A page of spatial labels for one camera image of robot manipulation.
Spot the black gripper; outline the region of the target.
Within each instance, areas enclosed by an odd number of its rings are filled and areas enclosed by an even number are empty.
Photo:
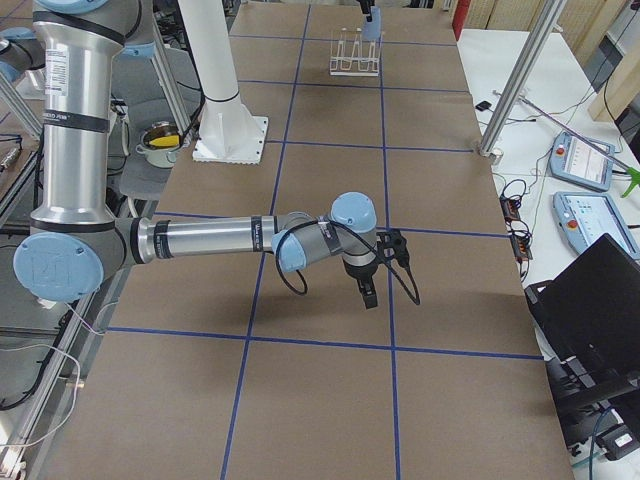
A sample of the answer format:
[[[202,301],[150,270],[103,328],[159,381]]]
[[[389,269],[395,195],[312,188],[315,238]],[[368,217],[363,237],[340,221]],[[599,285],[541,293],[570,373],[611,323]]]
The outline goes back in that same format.
[[[371,15],[372,9],[375,6],[374,0],[357,0],[360,5],[360,9],[363,15]]]
[[[377,262],[373,261],[367,265],[357,266],[344,260],[343,265],[346,273],[356,280],[365,308],[376,308],[378,306],[378,297],[373,277],[378,269]]]

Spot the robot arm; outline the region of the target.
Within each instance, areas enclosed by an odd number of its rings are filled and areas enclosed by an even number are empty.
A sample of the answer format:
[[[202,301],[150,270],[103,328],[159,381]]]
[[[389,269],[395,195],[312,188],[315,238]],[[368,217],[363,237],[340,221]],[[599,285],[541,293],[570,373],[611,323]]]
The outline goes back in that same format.
[[[107,203],[130,169],[153,170],[132,139],[116,139],[113,64],[163,50],[149,1],[37,1],[29,37],[44,52],[44,108],[36,168],[39,200],[13,254],[20,285],[38,298],[73,302],[118,271],[153,260],[269,252],[280,274],[338,256],[367,307],[381,264],[373,202],[348,192],[329,212],[195,223],[119,218]]]

